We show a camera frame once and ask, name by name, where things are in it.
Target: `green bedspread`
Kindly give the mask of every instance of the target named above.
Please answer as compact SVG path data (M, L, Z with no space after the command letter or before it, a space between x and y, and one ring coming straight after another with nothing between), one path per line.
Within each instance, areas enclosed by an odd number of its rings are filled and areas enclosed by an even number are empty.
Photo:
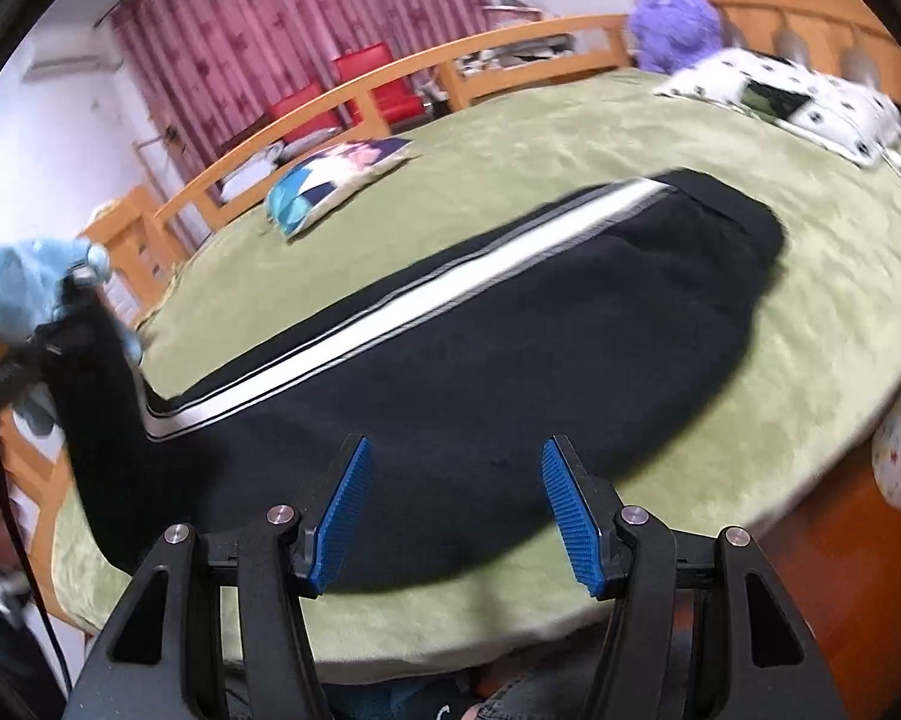
M658 81L617 71L429 124L411 135L412 162L292 245L257 207L194 257L149 321L146 376L175 394L348 293L567 191L693 167L771 206L788 248L740 371L618 488L670 526L711 535L778 517L865 434L901 379L901 179L740 114L654 98ZM56 525L53 581L91 627L127 584L76 495ZM234 601L224 597L228 659L239 659ZM551 526L466 576L328 595L304 613L322 677L355 683L488 661L607 608L575 583Z

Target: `pillow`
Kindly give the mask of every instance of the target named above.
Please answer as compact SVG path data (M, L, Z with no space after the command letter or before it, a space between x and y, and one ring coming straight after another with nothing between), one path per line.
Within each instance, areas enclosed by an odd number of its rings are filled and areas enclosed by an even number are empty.
M254 162L267 161L270 162L271 165L276 164L276 160L279 158L282 148L283 141L277 141L276 143L271 143L269 146L266 146L266 148L261 148L260 151L257 151L257 153L247 159L246 162L242 162L240 167L234 167L231 172L228 172L228 174L221 179L221 183L226 184L231 178L240 175L241 170L244 170L245 167L250 167Z
M900 112L887 95L743 49L721 50L655 91L756 116L862 167L901 139Z
M220 191L220 199L223 202L231 202L232 199L244 194L253 185L263 181L271 172L276 170L271 160L264 157L255 157L245 162L237 170L234 170L223 181Z
M343 201L410 158L410 141L352 141L324 148L267 194L267 216L293 238Z
M286 165L288 162L297 159L300 154L309 151L314 146L319 146L324 141L328 141L334 135L339 135L340 133L340 127L324 127L314 130L309 135L304 135L303 138L290 141L280 150L280 155L276 160L277 165Z

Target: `white pillow with black dots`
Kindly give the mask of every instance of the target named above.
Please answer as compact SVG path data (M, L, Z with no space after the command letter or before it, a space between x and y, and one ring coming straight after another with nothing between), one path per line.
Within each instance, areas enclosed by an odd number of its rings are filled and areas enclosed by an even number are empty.
M655 93L703 100L773 122L862 167L874 165L901 140L900 111L887 95L744 49L716 52L670 76Z

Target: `blue patterned pillow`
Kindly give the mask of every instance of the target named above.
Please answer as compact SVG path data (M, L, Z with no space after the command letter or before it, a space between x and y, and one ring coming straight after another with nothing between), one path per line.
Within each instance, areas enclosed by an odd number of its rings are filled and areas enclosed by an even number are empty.
M267 216L293 238L381 175L410 158L410 141L329 146L287 173L267 194Z

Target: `purple plush toy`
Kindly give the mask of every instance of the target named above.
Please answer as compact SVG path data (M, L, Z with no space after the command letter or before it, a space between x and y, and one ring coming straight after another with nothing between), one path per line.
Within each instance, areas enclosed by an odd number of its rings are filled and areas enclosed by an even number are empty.
M639 0L628 25L637 66L676 73L721 50L720 15L707 0Z

